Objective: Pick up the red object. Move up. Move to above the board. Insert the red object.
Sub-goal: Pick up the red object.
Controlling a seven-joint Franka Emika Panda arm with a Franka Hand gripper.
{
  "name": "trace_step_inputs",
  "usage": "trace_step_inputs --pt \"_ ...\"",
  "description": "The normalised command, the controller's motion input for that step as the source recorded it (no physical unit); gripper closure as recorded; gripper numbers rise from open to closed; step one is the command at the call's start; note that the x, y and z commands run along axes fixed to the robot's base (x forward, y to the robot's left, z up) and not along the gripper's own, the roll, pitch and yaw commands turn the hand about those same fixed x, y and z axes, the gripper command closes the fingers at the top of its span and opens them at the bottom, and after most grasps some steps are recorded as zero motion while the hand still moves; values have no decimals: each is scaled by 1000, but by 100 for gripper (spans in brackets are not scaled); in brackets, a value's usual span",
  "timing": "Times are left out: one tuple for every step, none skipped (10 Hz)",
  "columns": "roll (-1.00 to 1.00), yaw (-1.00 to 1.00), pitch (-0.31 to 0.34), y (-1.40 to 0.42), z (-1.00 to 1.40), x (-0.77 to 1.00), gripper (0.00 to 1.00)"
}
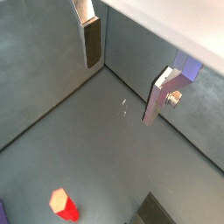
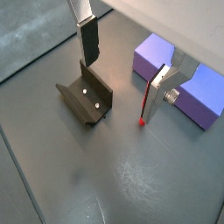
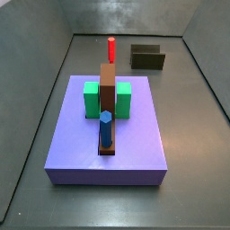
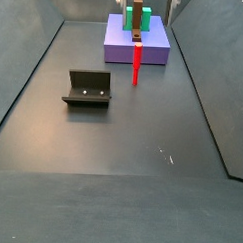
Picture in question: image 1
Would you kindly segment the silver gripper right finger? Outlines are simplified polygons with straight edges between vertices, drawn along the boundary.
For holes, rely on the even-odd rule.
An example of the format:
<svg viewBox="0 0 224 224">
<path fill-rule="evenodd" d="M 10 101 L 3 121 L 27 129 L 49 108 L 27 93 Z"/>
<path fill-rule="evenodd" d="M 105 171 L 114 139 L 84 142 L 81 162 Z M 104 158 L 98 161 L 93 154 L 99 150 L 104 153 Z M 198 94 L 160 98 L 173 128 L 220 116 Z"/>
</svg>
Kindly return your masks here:
<svg viewBox="0 0 224 224">
<path fill-rule="evenodd" d="M 182 98 L 179 90 L 193 83 L 202 67 L 200 61 L 177 50 L 173 66 L 166 66 L 151 84 L 143 122 L 151 125 L 164 105 L 176 108 Z"/>
</svg>

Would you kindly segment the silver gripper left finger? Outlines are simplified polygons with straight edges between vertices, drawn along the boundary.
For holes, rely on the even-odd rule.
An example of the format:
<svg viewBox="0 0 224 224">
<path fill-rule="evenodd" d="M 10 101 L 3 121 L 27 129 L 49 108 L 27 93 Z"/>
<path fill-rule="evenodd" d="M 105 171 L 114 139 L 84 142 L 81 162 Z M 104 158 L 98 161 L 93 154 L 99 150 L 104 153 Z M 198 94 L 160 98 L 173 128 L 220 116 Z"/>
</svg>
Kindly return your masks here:
<svg viewBox="0 0 224 224">
<path fill-rule="evenodd" d="M 87 68 L 93 67 L 102 56 L 101 20 L 95 15 L 92 0 L 71 0 L 80 24 L 80 38 Z"/>
</svg>

